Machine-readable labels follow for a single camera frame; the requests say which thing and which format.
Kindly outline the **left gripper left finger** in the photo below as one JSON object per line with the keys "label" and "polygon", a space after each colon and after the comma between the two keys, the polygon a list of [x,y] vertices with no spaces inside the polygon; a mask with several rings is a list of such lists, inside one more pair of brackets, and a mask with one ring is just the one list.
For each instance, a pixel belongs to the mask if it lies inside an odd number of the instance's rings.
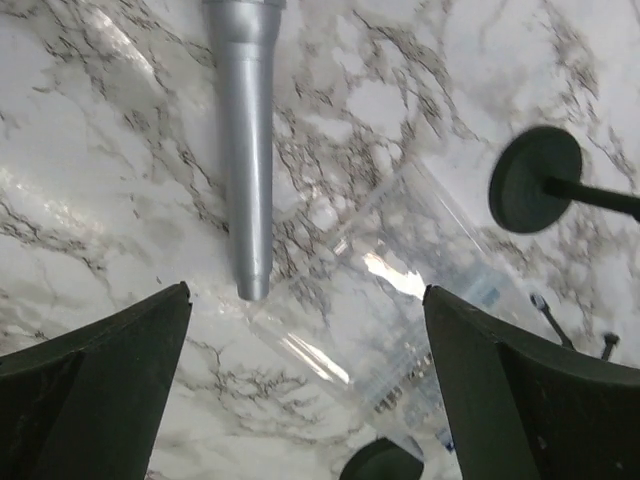
{"label": "left gripper left finger", "polygon": [[191,311],[180,282],[2,356],[2,478],[144,478]]}

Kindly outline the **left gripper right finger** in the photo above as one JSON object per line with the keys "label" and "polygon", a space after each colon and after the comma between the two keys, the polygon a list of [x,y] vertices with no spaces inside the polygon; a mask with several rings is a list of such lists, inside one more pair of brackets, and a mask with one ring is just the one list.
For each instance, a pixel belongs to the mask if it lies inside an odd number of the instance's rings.
{"label": "left gripper right finger", "polygon": [[428,286],[423,309],[465,479],[636,479],[639,371]]}

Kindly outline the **shock mount round base stand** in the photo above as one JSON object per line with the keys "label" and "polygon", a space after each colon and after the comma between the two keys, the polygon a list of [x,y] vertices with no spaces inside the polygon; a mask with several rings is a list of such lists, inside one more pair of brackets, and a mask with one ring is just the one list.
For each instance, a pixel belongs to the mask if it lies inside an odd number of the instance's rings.
{"label": "shock mount round base stand", "polygon": [[340,480],[418,480],[424,464],[386,438],[358,450],[342,469]]}

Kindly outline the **silver microphone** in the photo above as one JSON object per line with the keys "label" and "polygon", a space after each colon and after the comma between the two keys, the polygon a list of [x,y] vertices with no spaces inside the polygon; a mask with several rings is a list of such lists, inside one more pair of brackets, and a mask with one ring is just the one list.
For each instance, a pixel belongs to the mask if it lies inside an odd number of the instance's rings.
{"label": "silver microphone", "polygon": [[284,1],[206,1],[216,55],[234,277],[241,299],[269,293],[273,267],[274,56]]}

